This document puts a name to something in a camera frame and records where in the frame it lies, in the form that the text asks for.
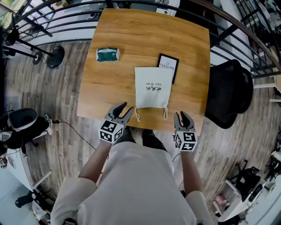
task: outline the table top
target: table top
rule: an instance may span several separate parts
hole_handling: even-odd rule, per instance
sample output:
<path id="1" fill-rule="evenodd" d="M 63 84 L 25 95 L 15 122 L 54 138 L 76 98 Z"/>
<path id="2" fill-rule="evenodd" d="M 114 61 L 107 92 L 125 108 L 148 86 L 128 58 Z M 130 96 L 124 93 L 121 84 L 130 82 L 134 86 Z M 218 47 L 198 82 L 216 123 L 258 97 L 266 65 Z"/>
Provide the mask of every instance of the table top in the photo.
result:
<path id="1" fill-rule="evenodd" d="M 118 62 L 97 62 L 96 50 L 117 47 Z M 179 59 L 175 83 L 164 109 L 138 109 L 128 125 L 174 131 L 174 113 L 184 111 L 200 135 L 205 115 L 210 70 L 208 29 L 180 18 L 133 9 L 104 9 L 95 30 L 84 67 L 77 115 L 102 119 L 111 106 L 136 106 L 135 67 L 156 67 L 159 54 Z"/>

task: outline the wall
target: wall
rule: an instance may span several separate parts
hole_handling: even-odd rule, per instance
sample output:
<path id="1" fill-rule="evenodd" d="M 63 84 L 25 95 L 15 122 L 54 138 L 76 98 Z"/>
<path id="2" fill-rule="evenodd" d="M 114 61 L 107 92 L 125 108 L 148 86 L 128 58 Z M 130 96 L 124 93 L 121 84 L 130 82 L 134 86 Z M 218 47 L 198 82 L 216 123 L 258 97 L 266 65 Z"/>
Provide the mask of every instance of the wall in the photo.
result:
<path id="1" fill-rule="evenodd" d="M 36 225 L 37 220 L 31 215 L 31 205 L 17 208 L 16 199 L 28 193 L 8 170 L 0 169 L 0 223 L 2 225 Z"/>

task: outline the shoe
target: shoe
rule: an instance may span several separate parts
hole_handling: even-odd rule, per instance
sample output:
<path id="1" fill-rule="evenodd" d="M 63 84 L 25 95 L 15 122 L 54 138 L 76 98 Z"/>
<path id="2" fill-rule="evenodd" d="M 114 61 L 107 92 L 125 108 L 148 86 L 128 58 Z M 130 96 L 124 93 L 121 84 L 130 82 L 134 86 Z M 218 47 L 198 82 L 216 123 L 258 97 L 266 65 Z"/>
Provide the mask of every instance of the shoe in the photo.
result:
<path id="1" fill-rule="evenodd" d="M 154 133 L 153 133 L 153 130 L 150 130 L 150 129 L 144 129 L 142 131 L 142 133 L 141 133 L 141 137 L 143 137 L 144 135 L 153 135 L 153 136 L 155 136 Z"/>

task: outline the soap wrapper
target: soap wrapper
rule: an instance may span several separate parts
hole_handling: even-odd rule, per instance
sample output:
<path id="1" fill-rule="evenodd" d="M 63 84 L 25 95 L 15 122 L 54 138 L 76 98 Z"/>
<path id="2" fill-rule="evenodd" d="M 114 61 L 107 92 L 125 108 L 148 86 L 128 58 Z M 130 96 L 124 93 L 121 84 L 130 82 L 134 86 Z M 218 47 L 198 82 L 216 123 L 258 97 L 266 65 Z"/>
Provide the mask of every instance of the soap wrapper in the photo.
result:
<path id="1" fill-rule="evenodd" d="M 96 59 L 98 62 L 114 62 L 119 61 L 120 50 L 116 47 L 98 48 L 96 51 Z"/>

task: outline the black railing bar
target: black railing bar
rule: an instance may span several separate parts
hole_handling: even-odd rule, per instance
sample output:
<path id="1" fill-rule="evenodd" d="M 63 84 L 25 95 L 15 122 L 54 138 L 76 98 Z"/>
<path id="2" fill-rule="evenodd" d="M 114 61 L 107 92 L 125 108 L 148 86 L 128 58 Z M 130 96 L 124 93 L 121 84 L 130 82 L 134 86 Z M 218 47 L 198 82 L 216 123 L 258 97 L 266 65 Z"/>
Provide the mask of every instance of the black railing bar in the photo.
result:
<path id="1" fill-rule="evenodd" d="M 52 11 L 54 11 L 54 8 L 53 7 L 51 7 L 51 6 L 47 6 L 49 9 L 51 9 Z"/>
<path id="2" fill-rule="evenodd" d="M 219 52 L 216 52 L 216 51 L 214 51 L 214 50 L 212 50 L 212 49 L 210 49 L 210 51 L 211 51 L 211 53 L 214 53 L 214 54 L 220 56 L 221 58 L 224 58 L 224 59 L 226 59 L 226 60 L 228 60 L 228 61 L 231 60 L 230 58 L 224 56 L 223 54 L 221 54 L 221 53 L 219 53 Z"/>
<path id="3" fill-rule="evenodd" d="M 82 5 L 98 4 L 98 3 L 105 3 L 105 1 L 88 1 L 88 2 L 81 2 L 81 3 L 69 5 L 69 6 L 67 6 L 67 7 L 63 7 L 63 8 L 56 9 L 56 10 L 54 10 L 54 11 L 52 11 L 52 12 L 48 12 L 48 13 L 46 13 L 46 14 L 44 14 L 44 15 L 47 16 L 47 15 L 49 15 L 49 14 L 56 13 L 56 12 L 59 12 L 59 11 L 61 11 L 61 10 L 66 10 L 66 9 L 70 9 L 70 8 L 78 7 L 78 6 L 82 6 Z M 24 27 L 24 26 L 27 25 L 27 24 L 28 24 L 28 23 L 26 23 L 26 24 L 20 26 L 19 29 L 22 28 L 22 27 Z"/>
<path id="4" fill-rule="evenodd" d="M 124 0 L 113 0 L 112 2 L 122 2 Z M 234 18 L 232 15 L 228 14 L 225 11 L 220 10 L 217 6 L 211 4 L 208 1 L 205 0 L 189 0 L 191 2 L 194 2 L 195 4 L 201 5 L 207 9 L 212 10 L 214 13 L 219 15 L 220 17 L 224 18 L 225 20 L 231 22 L 232 24 L 235 24 L 242 32 L 244 32 L 248 37 L 251 37 L 256 43 L 258 43 L 261 47 L 261 49 L 268 55 L 268 57 L 276 64 L 276 67 L 279 71 L 281 71 L 281 65 L 279 64 L 278 60 L 276 60 L 271 52 L 268 50 L 268 48 L 264 45 L 264 43 L 253 33 L 251 32 L 244 24 L 240 23 L 239 20 Z M 148 1 L 141 1 L 141 0 L 126 0 L 126 2 L 129 3 L 138 3 L 138 4 L 147 4 L 147 5 L 154 5 L 154 6 L 160 6 L 168 9 L 172 9 L 175 11 L 181 11 L 185 13 L 190 13 L 187 10 L 183 10 L 174 6 L 169 6 L 165 4 L 160 3 L 154 3 L 154 2 L 148 2 Z"/>
<path id="5" fill-rule="evenodd" d="M 47 0 L 43 3 L 41 3 L 40 5 L 37 5 L 36 7 L 34 7 L 33 9 L 29 10 L 28 12 L 24 13 L 22 16 L 20 16 L 18 19 L 15 20 L 15 25 L 18 24 L 20 21 L 25 20 L 29 15 L 31 15 L 32 13 L 48 6 L 51 5 L 53 3 L 56 3 L 60 0 Z M 7 32 L 8 30 L 12 29 L 12 24 L 10 24 L 3 32 Z"/>
<path id="6" fill-rule="evenodd" d="M 250 11 L 250 8 L 248 7 L 248 4 L 247 3 L 245 3 L 245 6 L 247 7 L 247 9 Z M 258 18 L 258 23 L 259 23 L 259 26 L 260 27 L 262 27 L 261 26 L 261 22 L 260 22 L 260 20 L 259 20 L 259 17 L 258 17 L 258 14 L 256 14 L 256 16 L 257 16 L 257 18 Z M 256 29 L 256 34 L 258 34 L 259 36 L 261 36 L 260 35 L 260 32 L 259 32 L 259 28 L 257 27 L 257 25 L 256 25 L 256 23 L 255 23 L 255 19 L 254 18 L 252 18 L 252 20 L 254 21 L 254 27 L 255 27 L 255 29 Z M 264 61 L 266 62 L 266 64 L 267 64 L 267 57 L 266 57 L 266 55 L 264 55 Z"/>
<path id="7" fill-rule="evenodd" d="M 76 39 L 68 39 L 68 40 L 58 40 L 58 41 L 51 41 L 51 42 L 46 42 L 43 44 L 37 44 L 35 46 L 41 46 L 41 45 L 46 45 L 46 44 L 54 44 L 54 43 L 62 43 L 62 42 L 73 42 L 73 41 L 91 41 L 92 38 L 76 38 Z"/>
<path id="8" fill-rule="evenodd" d="M 64 32 L 64 31 L 70 31 L 70 30 L 82 30 L 82 29 L 95 29 L 97 26 L 80 26 L 80 27 L 72 27 L 72 28 L 67 28 L 67 29 L 63 29 L 63 30 L 55 30 L 53 32 L 50 32 L 51 34 L 53 33 L 60 33 L 60 32 Z M 46 34 L 43 33 L 41 35 L 38 35 L 36 38 L 39 38 L 39 37 L 42 37 L 42 36 L 45 36 Z"/>
<path id="9" fill-rule="evenodd" d="M 25 18 L 25 20 L 28 21 L 28 22 L 31 24 L 31 26 L 29 27 L 29 29 L 33 26 L 33 27 L 35 27 L 37 30 L 42 31 L 42 32 L 44 32 L 45 34 L 47 34 L 48 36 L 52 37 L 52 35 L 51 35 L 50 33 L 48 33 L 48 32 L 44 29 L 43 26 L 38 25 L 37 22 L 35 23 L 34 21 L 32 21 L 31 19 L 29 19 L 28 17 Z"/>
<path id="10" fill-rule="evenodd" d="M 247 20 L 248 18 L 250 18 L 250 17 L 251 17 L 253 14 L 255 14 L 255 13 L 256 13 L 255 11 L 251 12 L 250 14 L 246 15 L 245 17 L 243 17 L 240 22 L 244 22 L 245 20 Z M 237 27 L 236 25 L 232 24 L 229 28 L 227 28 L 226 31 L 222 32 L 222 33 L 218 36 L 217 40 L 215 40 L 215 41 L 213 41 L 213 42 L 211 43 L 211 48 L 212 48 L 213 46 L 215 46 L 216 44 L 219 44 L 222 40 L 224 40 L 226 37 L 228 37 L 231 33 L 233 33 L 233 32 L 234 32 L 235 30 L 237 30 L 237 29 L 238 29 L 238 27 Z"/>
<path id="11" fill-rule="evenodd" d="M 52 29 L 52 28 L 57 28 L 57 27 L 60 27 L 60 26 L 65 26 L 65 25 L 71 25 L 71 24 L 77 24 L 77 23 L 85 23 L 85 22 L 97 22 L 98 19 L 95 19 L 95 18 L 92 18 L 92 19 L 84 19 L 84 20 L 77 20 L 77 21 L 71 21 L 71 22 L 67 22 L 67 23 L 61 23 L 61 24 L 58 24 L 58 25 L 54 25 L 54 26 L 50 26 L 48 28 L 46 28 L 46 30 L 49 30 L 49 29 Z"/>
<path id="12" fill-rule="evenodd" d="M 14 16 L 14 19 L 17 19 L 18 17 L 20 17 L 22 15 L 22 13 L 24 13 L 24 11 L 26 10 L 26 8 L 29 6 L 29 4 L 31 3 L 32 0 L 27 0 L 18 10 L 18 14 L 16 16 Z"/>
<path id="13" fill-rule="evenodd" d="M 261 61 L 263 61 L 265 64 L 267 64 L 264 59 L 257 53 L 251 46 L 249 46 L 245 41 L 243 41 L 241 38 L 237 37 L 235 34 L 231 34 L 232 37 L 239 40 L 243 45 L 245 45 L 248 49 L 251 50 L 252 53 L 254 53 L 258 58 L 260 58 Z"/>
<path id="14" fill-rule="evenodd" d="M 279 62 L 281 62 L 280 51 L 278 50 L 278 49 L 279 49 L 279 46 L 278 46 L 278 43 L 277 43 L 277 41 L 276 41 L 274 32 L 273 32 L 273 30 L 271 29 L 271 26 L 270 26 L 270 24 L 269 24 L 267 18 L 265 17 L 265 15 L 264 15 L 262 9 L 259 7 L 259 4 L 257 3 L 257 1 L 256 1 L 256 0 L 253 0 L 253 1 L 254 1 L 254 3 L 256 4 L 256 7 L 259 9 L 259 13 L 262 15 L 263 19 L 265 20 L 265 23 L 267 24 L 267 27 L 268 27 L 268 29 L 269 29 L 271 35 L 272 35 L 272 38 L 273 38 L 274 46 L 275 46 L 275 48 L 276 48 L 275 53 L 276 53 L 276 55 L 277 55 L 277 57 L 278 57 Z"/>
<path id="15" fill-rule="evenodd" d="M 29 34 L 29 33 L 25 33 L 25 32 L 20 32 L 20 34 L 26 34 L 25 36 L 23 36 L 22 38 L 25 38 L 26 36 L 31 36 L 31 37 L 33 37 L 31 34 Z"/>
<path id="16" fill-rule="evenodd" d="M 214 37 L 218 37 L 216 34 L 209 32 L 210 35 L 214 36 Z M 229 42 L 228 40 L 222 40 L 224 43 L 230 45 L 231 47 L 233 47 L 234 49 L 236 49 L 237 51 L 241 52 L 244 56 L 246 56 L 249 60 L 251 60 L 255 65 L 257 65 L 258 67 L 262 69 L 261 65 L 259 65 L 253 58 L 249 57 L 245 52 L 243 52 L 240 48 L 238 48 L 237 46 L 235 46 L 234 44 L 232 44 L 231 42 Z"/>
<path id="17" fill-rule="evenodd" d="M 274 65 L 274 64 L 270 64 L 270 65 L 262 65 L 260 68 L 261 69 L 268 69 L 268 67 L 269 68 L 276 68 L 276 66 Z M 251 70 L 251 72 L 255 72 L 255 71 L 259 71 L 260 69 L 252 69 Z"/>
<path id="18" fill-rule="evenodd" d="M 239 61 L 243 62 L 246 66 L 248 66 L 250 69 L 252 69 L 253 67 L 248 64 L 247 62 L 245 62 L 243 59 L 241 59 L 239 56 L 233 54 L 231 51 L 227 50 L 226 48 L 221 47 L 220 45 L 216 45 L 217 48 L 219 48 L 220 50 L 225 51 L 226 53 L 232 55 L 234 58 L 238 59 Z"/>
<path id="19" fill-rule="evenodd" d="M 265 75 L 265 74 L 257 75 L 257 76 L 255 76 L 255 78 L 263 78 L 263 77 L 277 76 L 277 75 L 281 75 L 281 72 L 277 71 L 277 72 L 273 72 L 273 73 L 268 73 L 267 75 Z"/>
<path id="20" fill-rule="evenodd" d="M 33 9 L 35 6 L 33 6 L 33 5 L 32 5 L 32 2 L 30 2 L 30 3 L 29 3 L 29 7 L 30 7 L 31 9 Z M 42 12 L 40 12 L 40 10 L 36 11 L 36 13 L 38 13 L 39 16 L 43 16 L 44 19 L 49 20 L 49 18 L 48 18 L 47 16 L 45 16 Z"/>
<path id="21" fill-rule="evenodd" d="M 240 15 L 242 15 L 242 12 L 241 12 L 241 10 L 240 10 L 240 7 L 238 6 L 238 1 L 236 1 L 235 4 L 236 4 L 236 6 L 237 6 L 237 9 L 238 9 Z"/>
<path id="22" fill-rule="evenodd" d="M 68 15 L 65 15 L 65 16 L 61 16 L 61 17 L 57 17 L 57 18 L 54 18 L 54 19 L 50 19 L 49 21 L 40 23 L 39 25 L 43 25 L 43 24 L 46 24 L 46 23 L 50 23 L 50 22 L 53 22 L 53 21 L 56 21 L 56 20 L 59 20 L 59 19 L 68 18 L 68 17 L 85 15 L 85 14 L 92 14 L 92 13 L 100 13 L 100 12 L 102 12 L 102 10 L 93 10 L 93 11 L 86 11 L 86 12 L 78 12 L 78 13 L 68 14 Z M 30 27 L 30 28 L 24 30 L 24 32 L 27 32 L 27 31 L 29 31 L 31 29 L 32 28 Z"/>
<path id="23" fill-rule="evenodd" d="M 238 1 L 239 1 L 239 3 L 240 3 L 240 5 L 241 5 L 241 7 L 242 7 L 242 9 L 243 9 L 243 11 L 244 11 L 244 13 L 247 14 L 247 13 L 246 13 L 246 10 L 245 10 L 245 8 L 244 8 L 242 2 L 241 2 L 241 0 L 238 0 Z M 251 26 L 251 22 L 250 22 L 250 29 L 251 29 L 252 32 L 254 33 L 254 29 L 253 29 L 252 26 Z M 258 47 L 258 45 L 257 45 L 256 43 L 255 43 L 255 46 L 256 46 L 257 52 L 259 53 L 259 47 Z"/>

